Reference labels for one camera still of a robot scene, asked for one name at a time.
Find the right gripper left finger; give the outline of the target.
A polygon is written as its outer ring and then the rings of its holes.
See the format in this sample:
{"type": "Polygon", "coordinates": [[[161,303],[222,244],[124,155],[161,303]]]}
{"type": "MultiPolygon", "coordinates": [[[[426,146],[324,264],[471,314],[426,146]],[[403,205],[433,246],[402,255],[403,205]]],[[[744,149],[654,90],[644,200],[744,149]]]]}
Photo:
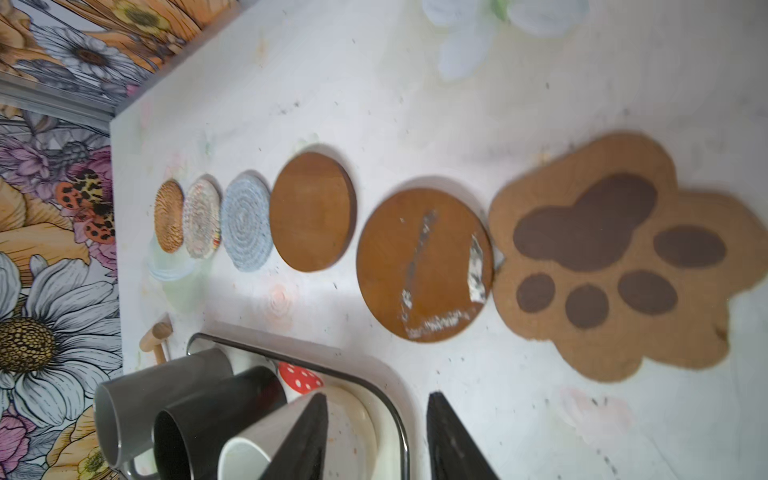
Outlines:
{"type": "Polygon", "coordinates": [[[268,462],[260,479],[322,479],[329,427],[324,393],[304,396],[261,422],[268,462]]]}

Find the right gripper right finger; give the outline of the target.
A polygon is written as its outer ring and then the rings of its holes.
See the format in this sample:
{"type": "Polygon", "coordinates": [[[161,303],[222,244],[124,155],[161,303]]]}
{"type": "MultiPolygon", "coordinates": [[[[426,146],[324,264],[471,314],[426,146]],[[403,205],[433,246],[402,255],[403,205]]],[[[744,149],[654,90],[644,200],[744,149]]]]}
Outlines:
{"type": "Polygon", "coordinates": [[[430,394],[426,423],[432,479],[499,479],[442,392],[430,394]]]}

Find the scratched brown wooden coaster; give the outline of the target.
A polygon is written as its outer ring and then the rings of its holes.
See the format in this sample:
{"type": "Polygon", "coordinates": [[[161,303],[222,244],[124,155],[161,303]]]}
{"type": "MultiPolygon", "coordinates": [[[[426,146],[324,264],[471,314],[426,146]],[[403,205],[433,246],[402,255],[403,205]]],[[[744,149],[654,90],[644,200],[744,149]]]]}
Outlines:
{"type": "Polygon", "coordinates": [[[408,341],[434,343],[465,330],[491,294],[493,249],[480,218],[437,189],[383,201],[362,231],[356,271],[375,319],[408,341]]]}

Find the grey woven coaster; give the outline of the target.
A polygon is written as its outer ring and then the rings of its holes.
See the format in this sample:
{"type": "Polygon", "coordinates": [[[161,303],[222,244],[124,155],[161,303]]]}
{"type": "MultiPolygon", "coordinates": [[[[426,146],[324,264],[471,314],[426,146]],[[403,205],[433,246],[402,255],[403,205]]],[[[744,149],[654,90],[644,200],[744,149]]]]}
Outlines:
{"type": "Polygon", "coordinates": [[[223,245],[241,272],[260,269],[273,249],[270,191],[253,172],[243,172],[226,188],[221,205],[223,245]]]}

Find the cork paw print coaster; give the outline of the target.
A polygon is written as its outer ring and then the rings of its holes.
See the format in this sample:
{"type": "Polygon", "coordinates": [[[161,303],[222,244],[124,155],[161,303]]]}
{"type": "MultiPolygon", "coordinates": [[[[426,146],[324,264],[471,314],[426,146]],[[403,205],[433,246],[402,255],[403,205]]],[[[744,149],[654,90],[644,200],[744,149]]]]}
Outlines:
{"type": "Polygon", "coordinates": [[[704,369],[729,352],[729,301],[767,274],[767,229],[733,196],[683,189],[652,138],[598,138],[494,197],[504,323],[581,375],[616,382],[650,359],[704,369]]]}

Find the plain brown wooden coaster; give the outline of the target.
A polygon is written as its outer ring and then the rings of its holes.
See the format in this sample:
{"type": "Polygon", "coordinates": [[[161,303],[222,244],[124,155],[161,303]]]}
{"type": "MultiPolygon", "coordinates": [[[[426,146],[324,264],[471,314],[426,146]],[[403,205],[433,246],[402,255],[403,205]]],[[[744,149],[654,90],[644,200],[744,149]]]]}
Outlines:
{"type": "Polygon", "coordinates": [[[330,267],[347,250],[357,218],[346,170],[321,153],[296,156],[277,177],[269,218],[273,243],[290,267],[300,272],[330,267]]]}

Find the multicolour zigzag woven coaster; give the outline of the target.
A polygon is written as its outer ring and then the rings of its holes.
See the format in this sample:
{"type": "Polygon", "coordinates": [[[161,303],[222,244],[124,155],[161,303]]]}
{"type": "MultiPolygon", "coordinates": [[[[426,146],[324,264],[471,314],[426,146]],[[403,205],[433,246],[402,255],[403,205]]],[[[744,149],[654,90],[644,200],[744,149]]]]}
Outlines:
{"type": "Polygon", "coordinates": [[[220,246],[220,195],[206,178],[199,178],[187,191],[183,205],[184,245],[191,258],[210,257],[220,246]]]}

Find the woven rattan coaster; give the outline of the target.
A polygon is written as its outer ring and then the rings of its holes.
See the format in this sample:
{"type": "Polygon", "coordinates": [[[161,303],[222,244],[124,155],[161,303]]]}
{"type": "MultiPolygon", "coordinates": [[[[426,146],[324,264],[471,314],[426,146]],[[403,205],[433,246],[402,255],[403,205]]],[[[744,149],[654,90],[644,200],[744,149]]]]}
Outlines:
{"type": "Polygon", "coordinates": [[[160,248],[176,252],[183,244],[184,194],[178,182],[164,182],[157,191],[154,207],[154,230],[160,248]]]}

